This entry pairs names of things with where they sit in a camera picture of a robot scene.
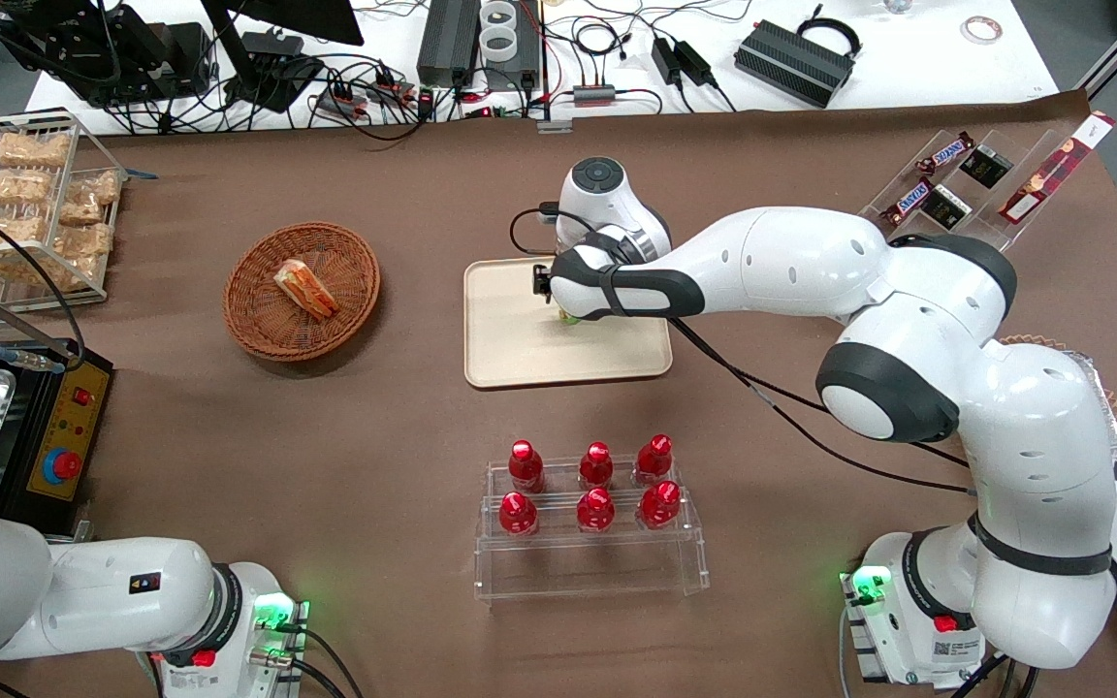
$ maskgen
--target white table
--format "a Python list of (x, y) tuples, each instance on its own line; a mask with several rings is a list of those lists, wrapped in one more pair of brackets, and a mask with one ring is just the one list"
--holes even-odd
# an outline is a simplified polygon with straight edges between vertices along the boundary
[[(686, 0), (650, 0), (648, 6), (680, 4)], [(130, 0), (145, 21), (185, 22), (198, 21), (209, 27), (201, 6), (195, 0)], [(661, 19), (659, 27), (687, 40), (700, 51), (718, 78), (718, 83), (731, 96), (732, 102), (741, 111), (767, 109), (792, 111), (812, 109), (812, 106), (779, 92), (771, 85), (744, 74), (733, 65), (736, 47), (752, 30), (753, 22), (758, 19), (770, 19), (777, 26), (795, 27), (812, 13), (810, 3), (779, 3), (767, 0), (723, 0), (709, 8), (718, 13), (737, 17), (744, 10), (745, 3), (751, 3), (744, 19), (737, 22), (718, 21), (706, 18), (701, 13), (684, 12), (672, 18)], [(620, 3), (617, 0), (601, 0), (603, 8), (634, 8), (634, 3)], [(1002, 103), (1021, 102), (1047, 96), (1058, 92), (1054, 79), (1050, 77), (1046, 64), (1041, 60), (1032, 44), (1024, 23), (1020, 21), (1011, 0), (917, 0), (913, 10), (904, 15), (886, 12), (878, 0), (827, 0), (821, 17), (838, 18), (856, 28), (860, 35), (861, 49), (856, 59), (856, 69), (851, 79), (841, 92), (834, 95), (830, 106), (832, 109), (859, 109), (859, 107), (878, 106), (930, 106), (930, 105), (967, 105), (967, 103)], [(602, 15), (590, 8), (584, 0), (567, 0), (566, 3), (550, 8), (542, 6), (545, 21), (557, 22), (555, 30), (570, 36), (570, 21), (558, 21), (560, 18), (572, 15)], [(1003, 37), (993, 45), (976, 45), (966, 40), (960, 32), (960, 27), (972, 15), (985, 15), (996, 19), (1003, 28)], [(305, 37), (305, 52), (322, 56), (324, 54), (363, 54), (381, 58), (386, 65), (403, 70), (409, 78), (416, 79), (416, 58), (427, 11), (418, 9), (412, 17), (395, 18), (381, 13), (357, 13), (361, 30), (364, 35), (363, 46), (345, 46), (338, 44), (318, 44), (317, 40)], [(617, 27), (627, 27), (628, 18), (612, 19)], [(241, 31), (265, 31), (268, 26), (256, 19), (237, 19), (236, 27)], [(805, 32), (806, 37), (838, 52), (846, 52), (847, 41), (841, 35), (825, 28), (815, 28)], [(604, 44), (604, 32), (590, 31), (585, 42), (591, 46)], [(550, 87), (554, 92), (571, 89), (573, 80), (580, 83), (580, 69), (571, 45), (562, 40), (550, 40)], [(661, 84), (660, 76), (652, 66), (650, 49), (651, 31), (642, 22), (637, 22), (633, 36), (626, 49), (628, 58), (620, 61), (617, 52), (611, 54), (607, 61), (607, 80), (617, 88), (643, 88), (659, 93), (663, 97), (665, 114), (682, 114), (687, 109), (679, 99), (674, 87)], [(218, 63), (222, 76), (228, 77), (231, 63), (217, 48)], [(562, 65), (562, 84), (556, 85), (558, 69), (554, 66), (555, 58)], [(355, 58), (328, 57), (327, 65), (338, 68), (350, 65)], [(585, 71), (589, 74), (589, 58), (584, 57)], [(478, 84), (484, 79), (478, 76)], [(307, 94), (322, 92), (323, 84), (313, 84), (305, 96), (292, 106), (292, 116), (297, 125), (309, 121)], [(551, 111), (554, 119), (580, 118), (580, 116), (615, 115), (615, 114), (652, 114), (657, 102), (648, 94), (633, 94), (630, 101), (615, 102), (611, 106), (572, 106), (571, 97), (564, 97)], [(727, 111), (726, 103), (716, 92), (708, 87), (699, 88), (687, 84), (687, 101), (699, 112)], [(206, 102), (217, 103), (217, 98), (206, 98)], [(518, 95), (514, 92), (496, 93), (490, 98), (475, 106), (518, 106)], [(173, 113), (178, 114), (194, 104), (194, 98), (174, 101)], [(111, 115), (99, 109), (92, 109), (80, 102), (66, 87), (49, 75), (40, 76), (32, 97), (28, 101), (28, 109), (45, 109), (45, 107), (63, 106), (78, 115), (87, 127), (97, 134), (124, 133), (122, 125)], [(440, 118), (446, 118), (449, 102), (439, 109)], [(203, 107), (192, 112), (187, 118), (203, 114)], [(236, 105), (229, 112), (229, 121), (235, 123), (249, 114), (248, 105)], [(541, 117), (541, 111), (533, 112)], [(203, 127), (212, 128), (220, 123), (218, 116), (201, 122)], [(254, 117), (254, 128), (287, 128), (287, 116), (261, 112)], [(315, 125), (334, 125), (326, 122), (315, 122)]]

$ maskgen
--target beige tray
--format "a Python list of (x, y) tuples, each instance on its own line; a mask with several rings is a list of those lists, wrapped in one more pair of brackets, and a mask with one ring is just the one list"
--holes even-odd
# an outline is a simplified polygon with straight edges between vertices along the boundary
[(477, 388), (652, 377), (670, 370), (657, 318), (566, 324), (533, 295), (533, 265), (550, 257), (476, 261), (465, 270), (465, 377)]

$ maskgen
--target table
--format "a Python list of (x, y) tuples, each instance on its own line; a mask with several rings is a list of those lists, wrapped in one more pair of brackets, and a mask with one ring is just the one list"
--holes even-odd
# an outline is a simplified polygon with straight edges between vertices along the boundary
[[(684, 0), (650, 1), (650, 6), (678, 6)], [(146, 21), (187, 22), (199, 21), (209, 27), (199, 3), (183, 1), (175, 3), (165, 0), (134, 0), (133, 8)], [(733, 54), (739, 41), (752, 30), (753, 22), (766, 18), (779, 26), (794, 27), (804, 18), (810, 17), (812, 8), (808, 3), (766, 3), (756, 0), (715, 0), (709, 8), (726, 17), (743, 19), (733, 22), (706, 18), (700, 13), (681, 13), (674, 18), (661, 19), (659, 26), (675, 34), (679, 39), (688, 40), (699, 49), (701, 56), (708, 59), (719, 84), (731, 96), (732, 102), (741, 109), (790, 111), (812, 109), (802, 102), (777, 92), (770, 85), (760, 83), (756, 78), (742, 74), (733, 67)], [(555, 23), (562, 34), (570, 36), (570, 21), (580, 13), (603, 13), (590, 8), (584, 0), (567, 0), (566, 3), (551, 8), (542, 6), (547, 23)], [(305, 40), (305, 51), (311, 55), (323, 54), (364, 54), (381, 58), (386, 65), (403, 70), (409, 78), (416, 79), (417, 46), (420, 45), (427, 11), (418, 9), (407, 18), (395, 18), (391, 15), (359, 12), (357, 18), (364, 30), (364, 45), (360, 48), (337, 44), (322, 45), (314, 39)], [(891, 15), (881, 8), (881, 3), (870, 0), (829, 0), (824, 3), (823, 17), (840, 18), (859, 32), (863, 51), (856, 61), (856, 70), (850, 83), (834, 96), (832, 109), (859, 109), (859, 107), (878, 106), (927, 106), (927, 105), (973, 105), (974, 103), (1021, 102), (1047, 96), (1058, 92), (1054, 80), (1050, 77), (1046, 64), (1041, 60), (1032, 39), (1029, 39), (1024, 23), (1020, 21), (1011, 0), (961, 0), (943, 3), (917, 3), (905, 15)], [(1003, 27), (1003, 37), (996, 44), (980, 46), (963, 39), (960, 26), (963, 19), (971, 15), (989, 15)], [(626, 27), (629, 19), (613, 21), (615, 26)], [(244, 31), (265, 31), (267, 23), (256, 19), (241, 18), (236, 27)], [(847, 41), (833, 30), (817, 28), (811, 37), (834, 51), (847, 51)], [(620, 61), (617, 55), (609, 56), (607, 79), (615, 87), (651, 89), (663, 98), (665, 114), (682, 114), (687, 109), (674, 88), (661, 84), (652, 59), (650, 58), (652, 37), (643, 23), (637, 22), (632, 39), (627, 45), (628, 58)], [(604, 40), (590, 32), (590, 45), (595, 40)], [(227, 61), (221, 45), (217, 48), (218, 63), (222, 66), (222, 77), (228, 77), (231, 64)], [(561, 40), (550, 41), (550, 79), (553, 92), (566, 92), (575, 80), (580, 79), (580, 68), (576, 66), (575, 54), (570, 45)], [(589, 58), (584, 58), (585, 66)], [(327, 63), (333, 67), (346, 66), (353, 58), (332, 56)], [(560, 67), (562, 83), (560, 84)], [(590, 68), (589, 79), (592, 80)], [(322, 92), (323, 85), (311, 85), (306, 94)], [(688, 102), (697, 112), (723, 112), (726, 103), (709, 88), (687, 86)], [(551, 116), (555, 119), (570, 119), (575, 116), (612, 115), (612, 114), (652, 114), (657, 102), (648, 94), (633, 94), (632, 101), (617, 102), (611, 106), (575, 107), (570, 98), (558, 101)], [(178, 99), (174, 111), (180, 112), (194, 105), (194, 98)], [(518, 106), (518, 95), (515, 93), (498, 93), (475, 106), (506, 106), (509, 109)], [(79, 102), (75, 94), (49, 75), (40, 76), (32, 97), (28, 101), (28, 109), (65, 106), (88, 125), (93, 133), (124, 133), (123, 125), (105, 112), (90, 109)], [(202, 114), (199, 107), (194, 114)], [(292, 108), (293, 119), (298, 125), (305, 125), (309, 109), (306, 96), (297, 99)], [(446, 106), (439, 109), (439, 116), (446, 118)], [(231, 122), (248, 115), (248, 106), (231, 108)], [(209, 118), (199, 124), (211, 128), (218, 124), (218, 118)], [(335, 125), (318, 121), (316, 125)], [(287, 128), (287, 116), (265, 112), (260, 118), (254, 118), (254, 128)]]
[[(1018, 106), (624, 116), (570, 136), (475, 121), (421, 128), (389, 150), (330, 131), (109, 138), (121, 162), (161, 179), (128, 185), (109, 300), (77, 309), (90, 348), (118, 367), (89, 465), (98, 535), (190, 538), (213, 560), (268, 566), (313, 601), (314, 630), (370, 697), (838, 695), (838, 571), (882, 533), (961, 520), (972, 500), (829, 459), (678, 335), (674, 366), (656, 380), (478, 392), (462, 376), (462, 272), (516, 256), (510, 217), (553, 199), (584, 156), (615, 155), (680, 242), (763, 203), (857, 211), (937, 128), (1027, 142), (1072, 128), (1087, 109), (1063, 94)], [(305, 220), (367, 239), (380, 305), (328, 361), (258, 363), (226, 333), (223, 283), (257, 239)], [(525, 242), (550, 233), (518, 230)], [(1089, 353), (1117, 396), (1117, 194), (1098, 156), (1008, 257), (1020, 283), (1001, 334)], [(841, 329), (744, 313), (691, 326), (728, 361), (806, 398)], [(957, 466), (783, 405), (856, 459), (967, 482)], [(519, 437), (557, 459), (594, 438), (627, 450), (658, 431), (687, 459), (708, 591), (493, 609), (474, 600), (487, 460)], [(316, 652), (312, 661), (330, 667)], [(151, 697), (127, 652), (0, 663), (0, 679), (36, 698)], [(1035, 698), (1060, 695), (1117, 697), (1117, 614), (1078, 668), (1041, 675)]]

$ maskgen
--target chocolate bar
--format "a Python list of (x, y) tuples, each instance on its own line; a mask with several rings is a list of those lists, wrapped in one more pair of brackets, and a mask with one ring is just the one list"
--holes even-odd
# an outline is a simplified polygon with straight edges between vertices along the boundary
[(970, 150), (974, 145), (976, 145), (976, 142), (967, 135), (967, 132), (961, 131), (960, 137), (954, 138), (954, 143), (924, 160), (917, 160), (916, 169), (930, 175), (938, 172), (938, 168), (952, 162), (960, 153)]
[(917, 185), (913, 187), (911, 191), (904, 194), (904, 198), (899, 199), (899, 202), (891, 203), (890, 208), (882, 211), (881, 217), (889, 224), (899, 227), (904, 224), (904, 218), (908, 217), (908, 213), (911, 213), (919, 204), (925, 202), (925, 199), (932, 193), (934, 193), (934, 184), (927, 178), (922, 176), (922, 181), (917, 182)]
[(960, 169), (985, 189), (993, 189), (1014, 166), (1010, 160), (995, 153), (993, 147), (981, 143), (967, 155)]
[(1006, 218), (1011, 224), (1019, 224), (1029, 213), (1035, 211), (1042, 202), (1054, 195), (1059, 187), (1067, 181), (1081, 160), (1098, 146), (1100, 138), (1114, 128), (1114, 119), (1100, 112), (1094, 112), (1080, 127), (1071, 134), (1063, 145), (1041, 163), (1035, 173), (1011, 194), (1006, 203), (999, 209), (999, 216)]
[(927, 217), (934, 218), (937, 224), (951, 230), (972, 212), (972, 207), (958, 199), (949, 189), (938, 184), (934, 187), (934, 193), (928, 194), (922, 203), (922, 211)]

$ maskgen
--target tape roll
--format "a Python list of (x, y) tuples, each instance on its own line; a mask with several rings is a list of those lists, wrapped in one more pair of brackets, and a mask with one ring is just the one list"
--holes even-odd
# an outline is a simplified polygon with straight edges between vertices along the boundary
[(481, 28), (505, 26), (515, 28), (515, 4), (505, 0), (490, 0), (481, 6)]
[(967, 18), (963, 21), (962, 26), (960, 26), (960, 34), (973, 44), (987, 46), (1002, 39), (1003, 26), (992, 18), (976, 15), (976, 17)]
[[(499, 46), (499, 48), (493, 48), (490, 41), (496, 40), (507, 40), (508, 44), (505, 46)], [(515, 46), (515, 28), (507, 26), (488, 26), (483, 28), (480, 36), (481, 45), (481, 57), (491, 63), (504, 63), (509, 61), (510, 58), (515, 57), (516, 46)]]

